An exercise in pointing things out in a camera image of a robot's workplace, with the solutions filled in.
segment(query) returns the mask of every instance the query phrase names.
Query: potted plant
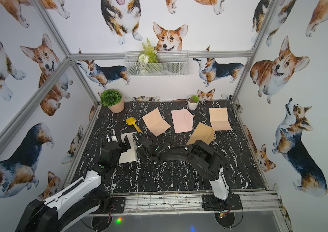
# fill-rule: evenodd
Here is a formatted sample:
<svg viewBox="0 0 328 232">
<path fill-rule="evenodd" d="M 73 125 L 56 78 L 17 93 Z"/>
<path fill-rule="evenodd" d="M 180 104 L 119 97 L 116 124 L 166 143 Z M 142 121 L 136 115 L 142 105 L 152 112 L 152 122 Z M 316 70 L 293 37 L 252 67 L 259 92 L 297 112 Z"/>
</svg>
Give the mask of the potted plant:
<svg viewBox="0 0 328 232">
<path fill-rule="evenodd" d="M 124 109 L 122 95 L 117 90 L 105 90 L 100 96 L 101 105 L 108 106 L 113 113 L 120 113 Z"/>
<path fill-rule="evenodd" d="M 191 110 L 195 110 L 197 108 L 197 105 L 199 104 L 199 96 L 198 95 L 192 95 L 189 96 L 187 99 L 188 108 Z"/>
</svg>

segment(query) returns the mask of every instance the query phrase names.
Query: pink paper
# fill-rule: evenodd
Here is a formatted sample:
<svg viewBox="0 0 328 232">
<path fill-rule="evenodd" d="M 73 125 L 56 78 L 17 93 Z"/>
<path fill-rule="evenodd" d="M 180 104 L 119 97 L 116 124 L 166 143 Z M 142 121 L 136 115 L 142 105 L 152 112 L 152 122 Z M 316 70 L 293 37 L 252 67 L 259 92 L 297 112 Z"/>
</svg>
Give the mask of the pink paper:
<svg viewBox="0 0 328 232">
<path fill-rule="evenodd" d="M 187 109 L 172 110 L 172 118 L 175 133 L 192 131 L 194 115 Z"/>
</svg>

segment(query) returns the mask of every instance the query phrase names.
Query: small succulent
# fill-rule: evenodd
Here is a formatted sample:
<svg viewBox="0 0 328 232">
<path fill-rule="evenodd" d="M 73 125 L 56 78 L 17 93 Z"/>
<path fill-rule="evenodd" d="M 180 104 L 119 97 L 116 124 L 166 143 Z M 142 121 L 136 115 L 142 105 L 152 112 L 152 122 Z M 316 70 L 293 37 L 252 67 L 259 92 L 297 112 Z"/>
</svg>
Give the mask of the small succulent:
<svg viewBox="0 0 328 232">
<path fill-rule="evenodd" d="M 116 105 L 121 101 L 122 95 L 117 90 L 105 90 L 101 94 L 101 105 L 103 106 L 112 106 Z"/>
</svg>

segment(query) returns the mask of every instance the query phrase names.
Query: beige paper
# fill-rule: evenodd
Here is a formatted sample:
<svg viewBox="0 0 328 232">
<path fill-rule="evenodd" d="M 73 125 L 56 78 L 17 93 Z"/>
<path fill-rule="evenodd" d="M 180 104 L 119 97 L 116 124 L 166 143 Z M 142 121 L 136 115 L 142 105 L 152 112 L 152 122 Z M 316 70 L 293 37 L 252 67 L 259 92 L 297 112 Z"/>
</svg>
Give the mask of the beige paper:
<svg viewBox="0 0 328 232">
<path fill-rule="evenodd" d="M 209 108 L 210 123 L 215 131 L 231 131 L 227 108 Z"/>
<path fill-rule="evenodd" d="M 214 136 L 213 128 L 199 123 L 186 144 L 193 144 L 196 140 L 201 140 L 209 145 L 214 139 L 216 139 L 216 137 Z"/>
<path fill-rule="evenodd" d="M 149 131 L 153 133 L 156 137 L 164 133 L 167 129 L 171 127 L 162 117 L 159 109 L 156 108 L 150 113 L 142 117 Z"/>
<path fill-rule="evenodd" d="M 192 131 L 194 115 L 187 109 L 172 110 L 172 118 L 175 133 Z"/>
</svg>

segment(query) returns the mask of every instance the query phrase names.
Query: table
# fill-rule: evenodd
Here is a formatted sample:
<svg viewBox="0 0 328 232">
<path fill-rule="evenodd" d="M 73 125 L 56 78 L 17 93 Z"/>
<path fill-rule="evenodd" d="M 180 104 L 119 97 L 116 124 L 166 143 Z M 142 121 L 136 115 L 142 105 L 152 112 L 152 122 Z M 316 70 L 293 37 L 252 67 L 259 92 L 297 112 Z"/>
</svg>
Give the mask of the table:
<svg viewBox="0 0 328 232">
<path fill-rule="evenodd" d="M 162 117 L 172 125 L 166 132 L 154 138 L 158 142 L 170 144 L 186 144 L 192 132 L 176 134 L 174 132 L 171 110 L 187 108 L 186 101 L 161 102 L 125 102 L 125 109 L 112 113 L 102 107 L 92 133 L 88 139 L 73 181 L 83 175 L 88 167 L 96 162 L 101 150 L 101 137 L 106 130 L 115 129 L 116 136 L 134 132 L 132 125 L 125 120 L 129 117 L 137 119 L 137 125 L 144 133 L 152 133 L 142 119 L 144 115 L 159 108 Z M 237 115 L 229 100 L 200 101 L 196 110 L 189 110 L 195 115 L 193 129 L 199 122 L 211 126 L 209 108 L 227 107 L 228 119 L 233 131 L 216 131 L 216 139 L 210 144 L 217 151 L 224 153 L 223 171 L 227 184 L 231 189 L 264 190 L 262 177 L 250 152 L 247 140 L 242 132 Z M 105 184 L 109 193 L 147 193 L 147 192 L 207 192 L 212 190 L 209 181 L 204 180 L 188 163 L 183 161 L 167 161 L 153 164 L 146 157 L 137 157 L 137 162 L 120 164 L 111 176 L 111 183 Z"/>
</svg>

